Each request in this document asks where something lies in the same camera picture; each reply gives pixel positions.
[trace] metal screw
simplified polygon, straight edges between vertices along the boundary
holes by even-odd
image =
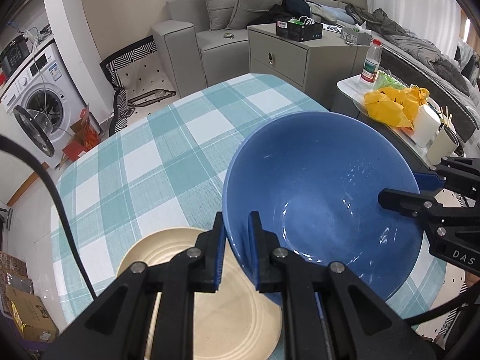
[[[330,270],[336,274],[340,274],[345,271],[345,266],[341,262],[334,261],[330,264]]]
[[[145,270],[146,267],[147,267],[147,264],[145,264],[144,262],[141,262],[141,261],[137,261],[137,262],[134,262],[130,266],[130,270],[134,274],[141,274]]]
[[[187,256],[191,259],[196,259],[197,257],[200,257],[201,253],[202,251],[197,247],[191,247],[187,250]]]
[[[287,257],[289,251],[284,247],[276,247],[273,249],[273,256],[278,257],[279,259]]]

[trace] drawer handle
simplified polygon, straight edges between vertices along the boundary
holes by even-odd
[[[275,54],[273,52],[268,53],[268,59],[270,61],[269,63],[275,66]]]

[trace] person's hand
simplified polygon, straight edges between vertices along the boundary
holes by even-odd
[[[467,287],[471,287],[479,280],[480,280],[480,277],[477,277],[474,274],[471,274],[470,272],[465,271],[465,284]]]

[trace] white curtain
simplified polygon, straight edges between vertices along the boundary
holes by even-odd
[[[367,0],[370,12],[382,8],[388,17],[420,38],[433,42],[453,58],[460,33],[461,10],[456,0]]]

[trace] plastic bottle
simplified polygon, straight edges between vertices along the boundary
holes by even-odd
[[[378,39],[373,40],[373,44],[367,51],[365,58],[365,64],[363,65],[363,72],[360,76],[360,82],[373,86],[373,83],[377,79],[378,67],[380,66],[380,60],[382,58],[382,44]]]

